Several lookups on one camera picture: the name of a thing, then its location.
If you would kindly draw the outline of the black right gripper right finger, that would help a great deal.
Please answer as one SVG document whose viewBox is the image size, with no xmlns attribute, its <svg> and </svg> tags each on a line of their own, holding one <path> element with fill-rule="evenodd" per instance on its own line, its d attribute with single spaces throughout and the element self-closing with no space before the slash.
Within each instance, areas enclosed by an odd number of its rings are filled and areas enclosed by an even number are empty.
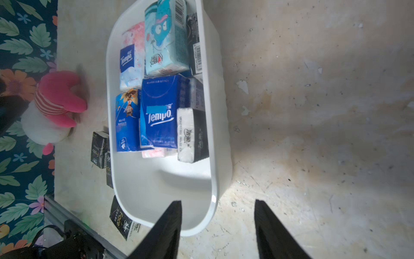
<svg viewBox="0 0 414 259">
<path fill-rule="evenodd" d="M 261 259 L 310 259 L 263 200 L 254 204 L 254 223 Z"/>
</svg>

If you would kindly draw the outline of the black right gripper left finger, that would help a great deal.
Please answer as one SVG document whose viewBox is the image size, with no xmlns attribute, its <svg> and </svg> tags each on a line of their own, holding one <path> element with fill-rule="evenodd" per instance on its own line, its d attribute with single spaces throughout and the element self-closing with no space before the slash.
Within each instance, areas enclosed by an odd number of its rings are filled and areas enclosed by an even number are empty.
<svg viewBox="0 0 414 259">
<path fill-rule="evenodd" d="M 177 258 L 182 225 L 182 203 L 173 201 L 129 259 Z"/>
</svg>

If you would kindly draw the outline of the white plastic storage box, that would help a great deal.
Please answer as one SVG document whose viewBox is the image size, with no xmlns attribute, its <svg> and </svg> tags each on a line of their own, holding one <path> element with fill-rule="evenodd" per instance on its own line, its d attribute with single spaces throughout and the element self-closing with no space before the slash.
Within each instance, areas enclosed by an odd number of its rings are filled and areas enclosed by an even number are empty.
<svg viewBox="0 0 414 259">
<path fill-rule="evenodd" d="M 181 235 L 201 232 L 232 178 L 218 32 L 202 1 L 136 1 L 106 54 L 112 180 L 135 222 L 173 201 Z"/>
</svg>

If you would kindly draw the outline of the pink floral Tempo tissue pack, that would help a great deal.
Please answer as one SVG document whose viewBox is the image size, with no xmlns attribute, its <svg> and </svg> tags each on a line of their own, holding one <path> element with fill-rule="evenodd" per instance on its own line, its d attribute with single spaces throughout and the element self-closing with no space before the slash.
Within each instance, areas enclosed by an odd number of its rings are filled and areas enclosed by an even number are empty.
<svg viewBox="0 0 414 259">
<path fill-rule="evenodd" d="M 173 156 L 177 153 L 177 149 L 174 148 L 153 148 L 151 150 L 142 151 L 142 157 L 144 159 L 148 158 L 165 158 L 168 156 Z"/>
</svg>

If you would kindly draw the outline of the blue floral tissue pack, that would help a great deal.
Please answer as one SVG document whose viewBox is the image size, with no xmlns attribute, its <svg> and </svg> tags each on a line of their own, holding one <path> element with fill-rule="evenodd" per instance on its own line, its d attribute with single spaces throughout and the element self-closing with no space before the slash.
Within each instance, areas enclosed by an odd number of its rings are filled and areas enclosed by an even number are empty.
<svg viewBox="0 0 414 259">
<path fill-rule="evenodd" d="M 139 144 L 140 90 L 130 89 L 115 100 L 117 152 L 137 152 Z"/>
</svg>

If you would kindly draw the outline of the dark blue Tempo tissue pack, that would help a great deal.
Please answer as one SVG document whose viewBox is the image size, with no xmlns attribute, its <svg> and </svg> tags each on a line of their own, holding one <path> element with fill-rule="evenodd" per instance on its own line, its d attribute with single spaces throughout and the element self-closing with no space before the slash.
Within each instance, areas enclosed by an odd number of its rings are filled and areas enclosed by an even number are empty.
<svg viewBox="0 0 414 259">
<path fill-rule="evenodd" d="M 188 105 L 189 79 L 178 74 L 144 79 L 140 104 L 140 144 L 177 148 L 177 110 Z"/>
</svg>

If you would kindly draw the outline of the white blue Tempo tissue pack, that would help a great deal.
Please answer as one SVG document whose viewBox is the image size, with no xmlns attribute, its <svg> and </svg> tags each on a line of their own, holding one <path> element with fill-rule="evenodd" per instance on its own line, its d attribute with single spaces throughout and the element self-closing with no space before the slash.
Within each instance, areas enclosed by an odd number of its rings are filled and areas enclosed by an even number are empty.
<svg viewBox="0 0 414 259">
<path fill-rule="evenodd" d="M 189 80 L 189 107 L 205 111 L 203 84 L 195 78 Z"/>
</svg>

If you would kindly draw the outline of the teal cartoon tissue pack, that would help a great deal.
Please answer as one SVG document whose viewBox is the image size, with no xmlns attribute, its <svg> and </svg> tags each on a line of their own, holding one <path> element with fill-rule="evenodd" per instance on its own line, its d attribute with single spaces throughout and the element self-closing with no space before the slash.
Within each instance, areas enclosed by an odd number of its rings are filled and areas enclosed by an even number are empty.
<svg viewBox="0 0 414 259">
<path fill-rule="evenodd" d="M 163 77 L 189 70 L 185 1 L 152 3 L 144 12 L 147 76 Z"/>
</svg>

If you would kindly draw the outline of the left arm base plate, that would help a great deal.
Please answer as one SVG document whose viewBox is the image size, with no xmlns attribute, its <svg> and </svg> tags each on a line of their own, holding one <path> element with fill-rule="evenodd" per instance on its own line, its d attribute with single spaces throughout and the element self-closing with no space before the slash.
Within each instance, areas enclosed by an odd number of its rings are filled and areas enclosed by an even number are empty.
<svg viewBox="0 0 414 259">
<path fill-rule="evenodd" d="M 51 229 L 63 240 L 50 246 L 44 247 L 37 242 L 44 231 Z M 21 248 L 15 248 L 1 255 L 2 259 L 106 259 L 106 248 L 94 237 L 86 233 L 74 221 L 64 222 L 61 230 L 55 225 L 42 227 L 34 236 L 31 243 Z"/>
</svg>

